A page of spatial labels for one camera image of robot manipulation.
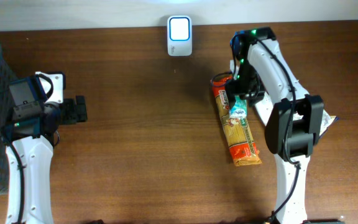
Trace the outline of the white tube with tan cap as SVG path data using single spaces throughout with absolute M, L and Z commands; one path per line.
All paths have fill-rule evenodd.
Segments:
M 262 121 L 264 126 L 266 126 L 273 110 L 273 103 L 269 94 L 265 93 L 263 99 L 256 103 L 254 105 L 254 108 L 256 109 L 260 120 Z

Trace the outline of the small teal tissue pack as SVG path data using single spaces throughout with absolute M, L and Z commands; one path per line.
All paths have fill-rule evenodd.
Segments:
M 242 100 L 240 96 L 234 97 L 234 105 L 229 110 L 231 119 L 245 119 L 247 117 L 247 100 Z

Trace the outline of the orange pasta packet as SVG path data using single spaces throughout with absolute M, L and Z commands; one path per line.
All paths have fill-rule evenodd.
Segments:
M 224 72 L 211 80 L 212 92 L 229 153 L 237 167 L 261 164 L 259 150 L 256 148 L 247 118 L 231 119 L 229 117 L 230 107 L 223 85 L 231 79 L 230 76 L 230 72 Z

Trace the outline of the yellow snack bag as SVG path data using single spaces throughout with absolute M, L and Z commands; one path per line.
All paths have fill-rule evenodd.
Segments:
M 328 128 L 338 120 L 337 116 L 331 116 L 326 110 L 323 110 L 323 116 L 321 121 L 321 127 L 319 132 L 319 137 L 321 138 Z

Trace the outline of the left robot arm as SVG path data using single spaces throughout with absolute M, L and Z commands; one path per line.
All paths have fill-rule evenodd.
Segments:
M 9 166 L 6 223 L 53 223 L 50 166 L 58 127 L 87 121 L 84 96 L 64 98 L 63 72 L 36 72 L 9 84 L 14 100 L 1 138 Z

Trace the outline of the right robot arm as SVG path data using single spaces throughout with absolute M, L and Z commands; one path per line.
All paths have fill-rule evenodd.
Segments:
M 302 87 L 286 63 L 273 30 L 237 31 L 230 41 L 234 69 L 225 85 L 230 108 L 256 105 L 268 94 L 273 109 L 265 141 L 277 169 L 277 199 L 266 223 L 306 223 L 306 170 L 319 141 L 324 102 Z

